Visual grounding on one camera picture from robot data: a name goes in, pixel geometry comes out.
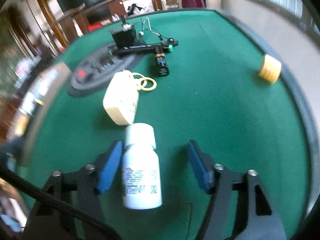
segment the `electrical wire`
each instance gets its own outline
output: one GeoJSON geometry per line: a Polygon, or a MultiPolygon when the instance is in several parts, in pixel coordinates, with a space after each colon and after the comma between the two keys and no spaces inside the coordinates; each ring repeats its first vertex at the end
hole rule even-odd
{"type": "Polygon", "coordinates": [[[10,171],[4,166],[0,167],[0,177],[14,186],[16,189],[24,192],[37,201],[40,201],[51,208],[59,210],[63,214],[77,218],[84,223],[98,229],[99,231],[103,232],[108,239],[121,240],[121,237],[112,227],[102,223],[87,213],[76,209],[68,203],[58,200],[48,193],[42,192],[38,187],[20,178],[14,172],[10,171]]]}
{"type": "Polygon", "coordinates": [[[149,30],[149,31],[151,31],[152,33],[156,34],[159,38],[160,38],[160,37],[164,37],[165,39],[167,39],[167,37],[163,36],[157,29],[151,27],[151,25],[150,25],[150,20],[149,20],[148,17],[146,17],[146,19],[148,20],[148,25],[149,25],[149,27],[147,27],[147,26],[144,24],[144,22],[142,21],[142,19],[140,18],[142,31],[144,31],[144,28],[143,28],[143,27],[145,27],[147,30],[149,30]]]}

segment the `yellow rubber band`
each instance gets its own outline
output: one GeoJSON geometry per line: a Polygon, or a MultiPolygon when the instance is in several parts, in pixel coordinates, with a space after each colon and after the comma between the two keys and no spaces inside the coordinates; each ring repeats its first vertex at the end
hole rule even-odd
{"type": "Polygon", "coordinates": [[[140,90],[141,86],[145,87],[147,84],[148,84],[148,81],[146,80],[146,77],[140,73],[137,73],[137,72],[133,72],[131,73],[131,75],[133,76],[141,76],[141,78],[134,78],[135,80],[137,80],[137,86],[138,86],[138,90],[140,90]]]}
{"type": "Polygon", "coordinates": [[[152,85],[152,87],[145,88],[145,87],[143,87],[142,85],[140,85],[140,84],[137,83],[137,86],[140,87],[141,90],[144,90],[144,91],[152,91],[152,90],[156,89],[156,87],[157,87],[157,82],[156,82],[154,79],[149,78],[149,77],[145,77],[144,79],[145,79],[145,80],[150,80],[151,82],[153,82],[153,85],[152,85]]]}

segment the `roll of tape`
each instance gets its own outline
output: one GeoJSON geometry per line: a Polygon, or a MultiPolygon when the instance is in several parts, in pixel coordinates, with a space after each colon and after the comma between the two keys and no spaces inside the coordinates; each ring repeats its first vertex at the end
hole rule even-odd
{"type": "Polygon", "coordinates": [[[264,55],[259,76],[269,83],[274,83],[279,78],[280,72],[281,62],[268,54],[264,55]]]}

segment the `bottle label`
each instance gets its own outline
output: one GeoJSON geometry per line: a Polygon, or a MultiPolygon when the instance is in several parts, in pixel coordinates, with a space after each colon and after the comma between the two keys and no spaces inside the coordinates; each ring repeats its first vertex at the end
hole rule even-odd
{"type": "Polygon", "coordinates": [[[125,170],[125,195],[140,196],[141,194],[156,194],[157,189],[156,171],[125,170]]]}

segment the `red button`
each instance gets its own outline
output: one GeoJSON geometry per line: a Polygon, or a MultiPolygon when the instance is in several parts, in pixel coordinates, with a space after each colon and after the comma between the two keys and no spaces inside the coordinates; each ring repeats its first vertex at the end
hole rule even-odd
{"type": "Polygon", "coordinates": [[[85,76],[85,71],[84,70],[81,70],[79,73],[78,73],[78,78],[83,78],[85,76]]]}

